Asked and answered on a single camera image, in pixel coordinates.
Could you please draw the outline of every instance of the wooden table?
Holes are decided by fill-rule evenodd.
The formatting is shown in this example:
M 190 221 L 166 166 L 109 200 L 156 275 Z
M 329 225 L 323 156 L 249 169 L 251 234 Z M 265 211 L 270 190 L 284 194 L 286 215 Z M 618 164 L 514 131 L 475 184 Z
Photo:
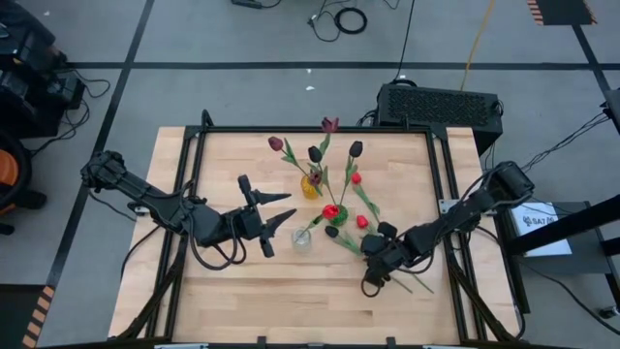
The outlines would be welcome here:
M 147 180 L 171 192 L 176 173 L 183 128 L 161 128 L 153 151 Z M 271 134 L 208 134 L 201 164 L 198 195 L 219 211 L 244 205 L 236 179 L 248 174 L 253 188 L 265 193 L 288 192 L 284 201 L 262 206 L 263 219 L 297 208 L 297 213 L 272 240 L 275 257 L 266 259 L 258 241 L 246 243 L 247 261 L 223 271 L 201 267 L 191 253 L 186 267 L 177 312 L 174 341 L 252 343 L 266 335 L 269 343 L 366 343 L 381 344 L 394 336 L 399 344 L 455 344 L 458 334 L 450 296 L 443 247 L 437 247 L 432 268 L 420 278 L 434 291 L 426 291 L 411 275 L 397 277 L 413 290 L 408 293 L 390 282 L 375 299 L 359 290 L 365 264 L 350 251 L 335 244 L 324 233 L 325 224 L 312 233 L 312 250 L 303 255 L 292 247 L 291 234 L 321 212 L 329 196 L 308 201 L 301 194 L 301 173 L 280 160 L 281 154 L 267 146 Z M 322 134 L 276 135 L 287 137 L 301 164 L 306 149 L 323 139 Z M 364 142 L 357 163 L 363 187 L 381 208 L 381 217 L 403 231 L 438 217 L 428 152 L 424 135 L 335 134 L 325 156 L 334 195 L 343 187 L 348 149 L 355 140 Z M 461 193 L 481 175 L 481 167 L 470 129 L 449 129 L 454 171 Z M 438 151 L 443 188 L 448 198 L 444 161 Z M 186 178 L 192 167 L 189 161 Z M 371 214 L 359 197 L 348 189 L 344 203 L 350 214 Z M 481 225 L 495 232 L 492 220 Z M 140 218 L 134 231 L 136 243 L 153 228 Z M 346 230 L 354 236 L 362 231 L 350 218 Z M 163 234 L 148 240 L 130 259 L 123 277 L 109 334 L 122 332 L 138 314 L 153 291 Z M 518 324 L 499 247 L 490 238 L 473 233 L 471 251 L 480 295 L 513 334 Z M 215 253 L 204 252 L 212 264 L 221 262 Z M 463 294 L 466 305 L 467 297 Z M 162 302 L 166 314 L 169 301 Z M 465 307 L 470 314 L 469 306 Z M 468 321 L 470 336 L 474 322 Z M 163 332 L 164 321 L 158 323 Z

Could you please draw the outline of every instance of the tulip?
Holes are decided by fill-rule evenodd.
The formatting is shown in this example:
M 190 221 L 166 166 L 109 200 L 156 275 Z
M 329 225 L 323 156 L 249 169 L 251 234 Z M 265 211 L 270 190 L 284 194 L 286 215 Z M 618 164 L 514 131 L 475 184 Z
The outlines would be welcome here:
M 353 184 L 360 184 L 361 183 L 361 175 L 359 173 L 354 173 L 351 176 L 351 181 L 353 182 Z
M 327 205 L 323 208 L 323 217 L 325 219 L 334 219 L 340 213 L 340 209 L 336 205 Z
M 334 133 L 338 130 L 338 118 L 336 117 L 333 121 L 324 117 L 323 121 L 321 121 L 321 128 L 325 133 Z
M 282 140 L 280 140 L 277 137 L 269 137 L 268 141 L 269 141 L 269 146 L 274 151 L 280 151 L 282 150 L 282 147 L 284 147 L 284 142 L 282 142 Z
M 351 144 L 351 147 L 349 148 L 349 155 L 351 155 L 352 158 L 357 158 L 359 157 L 359 155 L 361 155 L 362 150 L 363 150 L 362 142 L 355 141 L 353 142 L 353 144 Z

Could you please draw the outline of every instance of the gray floor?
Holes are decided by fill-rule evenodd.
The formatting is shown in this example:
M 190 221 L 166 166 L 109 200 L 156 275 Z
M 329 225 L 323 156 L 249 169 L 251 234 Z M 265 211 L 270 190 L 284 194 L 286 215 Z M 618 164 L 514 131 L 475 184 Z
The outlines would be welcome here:
M 56 33 L 58 45 L 76 62 L 123 62 L 145 4 L 145 0 L 20 2 Z M 396 62 L 411 2 L 403 0 L 398 11 L 391 11 L 382 1 L 358 3 L 369 17 L 367 31 L 325 44 L 305 23 L 318 10 L 319 0 L 283 0 L 273 10 L 258 12 L 234 7 L 228 0 L 155 0 L 136 61 Z M 584 27 L 588 41 L 600 62 L 620 63 L 620 48 L 611 44 L 618 41 L 620 5 L 614 0 L 589 3 L 599 25 Z M 486 0 L 418 0 L 406 61 L 465 62 L 486 6 Z M 322 19 L 320 33 L 329 36 L 332 30 Z M 516 0 L 498 1 L 475 61 L 587 63 L 571 27 L 538 26 L 525 1 Z M 109 79 L 113 90 L 120 72 L 82 73 Z M 128 168 L 145 175 L 157 129 L 198 123 L 202 109 L 208 109 L 218 125 L 314 125 L 324 115 L 340 116 L 343 124 L 353 125 L 374 107 L 381 83 L 394 74 L 392 69 L 134 69 L 106 148 L 123 153 Z M 419 85 L 457 89 L 463 73 L 406 70 L 402 74 Z M 604 74 L 613 88 L 620 86 L 620 72 Z M 506 106 L 505 133 L 497 142 L 496 162 L 527 162 L 597 114 L 603 101 L 590 71 L 472 71 L 467 89 L 497 93 Z M 3 217 L 13 221 L 18 231 L 0 241 L 1 283 L 46 282 L 79 189 L 78 169 L 97 139 L 111 93 L 87 100 L 91 119 L 74 139 L 56 143 L 36 158 L 32 185 L 48 194 L 49 204 L 41 211 Z M 607 123 L 554 153 L 528 173 L 537 185 L 537 197 L 597 203 L 617 194 L 619 146 L 620 138 Z M 126 203 L 117 193 L 102 195 L 116 206 Z M 607 227 L 605 236 L 620 236 L 618 228 Z M 88 200 L 40 345 L 106 338 L 118 271 L 132 229 L 130 222 Z M 600 275 L 559 278 L 592 308 L 612 303 Z M 587 348 L 620 345 L 616 335 L 585 315 L 555 285 L 528 272 L 525 283 L 533 308 L 526 315 L 527 339 Z M 620 327 L 620 319 L 610 324 Z

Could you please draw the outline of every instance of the yellow cable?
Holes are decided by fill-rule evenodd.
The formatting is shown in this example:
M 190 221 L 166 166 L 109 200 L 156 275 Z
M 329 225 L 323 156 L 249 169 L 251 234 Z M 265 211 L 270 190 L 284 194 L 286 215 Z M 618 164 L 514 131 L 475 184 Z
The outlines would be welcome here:
M 469 74 L 469 67 L 472 65 L 472 60 L 474 59 L 474 53 L 476 52 L 476 48 L 478 48 L 478 41 L 481 39 L 482 32 L 484 32 L 484 28 L 486 28 L 486 23 L 488 23 L 488 19 L 491 17 L 494 6 L 495 0 L 491 0 L 491 2 L 488 4 L 488 9 L 486 9 L 486 14 L 484 14 L 484 20 L 482 21 L 482 25 L 478 30 L 478 34 L 476 34 L 476 39 L 474 40 L 472 50 L 469 52 L 469 59 L 467 60 L 467 66 L 465 66 L 465 75 L 463 76 L 463 81 L 461 82 L 461 91 L 465 87 L 465 80 L 467 79 L 467 75 Z

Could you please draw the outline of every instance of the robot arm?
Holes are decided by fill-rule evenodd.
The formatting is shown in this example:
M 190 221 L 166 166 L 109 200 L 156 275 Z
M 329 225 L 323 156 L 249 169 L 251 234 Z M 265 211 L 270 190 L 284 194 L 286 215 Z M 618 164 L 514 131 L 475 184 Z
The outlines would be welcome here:
M 238 182 L 247 206 L 220 214 L 207 206 L 204 199 L 183 196 L 191 183 L 178 192 L 166 194 L 128 172 L 122 156 L 113 151 L 96 153 L 81 169 L 81 176 L 83 185 L 94 188 L 95 192 L 101 189 L 119 190 L 140 206 L 148 208 L 157 224 L 180 235 L 188 233 L 202 247 L 216 246 L 231 238 L 259 238 L 265 257 L 273 257 L 269 239 L 295 213 L 295 209 L 291 209 L 263 224 L 257 205 L 286 199 L 291 194 L 264 194 L 252 190 L 248 177 L 242 175 Z
M 478 182 L 481 182 L 480 188 L 468 197 Z M 426 260 L 444 238 L 450 238 L 456 232 L 471 232 L 479 225 L 483 213 L 491 209 L 504 210 L 519 206 L 532 196 L 533 190 L 534 184 L 514 162 L 503 162 L 474 182 L 461 200 L 432 223 L 412 227 L 397 237 L 396 228 L 382 222 L 378 227 L 380 235 L 368 235 L 361 243 L 367 264 L 362 290 L 364 283 L 378 288 L 375 294 L 369 295 L 365 291 L 364 294 L 368 297 L 378 295 L 385 283 L 390 281 L 389 274 L 394 270 L 417 273 L 403 270 L 401 266 L 411 268 Z M 484 304 L 453 253 L 448 255 L 448 270 L 469 296 L 473 306 L 480 311 L 493 334 L 498 339 L 516 341 Z

